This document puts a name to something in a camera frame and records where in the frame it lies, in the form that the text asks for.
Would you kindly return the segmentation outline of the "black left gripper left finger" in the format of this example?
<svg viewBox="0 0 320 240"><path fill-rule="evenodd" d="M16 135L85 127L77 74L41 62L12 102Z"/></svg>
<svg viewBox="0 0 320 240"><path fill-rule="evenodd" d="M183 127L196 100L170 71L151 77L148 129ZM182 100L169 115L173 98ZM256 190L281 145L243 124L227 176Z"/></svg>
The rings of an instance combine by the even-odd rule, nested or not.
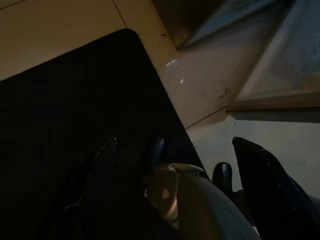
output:
<svg viewBox="0 0 320 240"><path fill-rule="evenodd" d="M51 240L132 240L139 236L140 144L113 137L86 154L72 177Z"/></svg>

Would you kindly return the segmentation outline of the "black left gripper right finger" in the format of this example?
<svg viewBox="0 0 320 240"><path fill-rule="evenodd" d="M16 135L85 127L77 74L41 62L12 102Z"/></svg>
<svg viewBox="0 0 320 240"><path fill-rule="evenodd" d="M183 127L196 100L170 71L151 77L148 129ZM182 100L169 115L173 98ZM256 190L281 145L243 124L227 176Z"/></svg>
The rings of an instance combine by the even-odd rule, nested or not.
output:
<svg viewBox="0 0 320 240"><path fill-rule="evenodd" d="M318 240L320 211L262 146L232 140L245 200L263 240Z"/></svg>

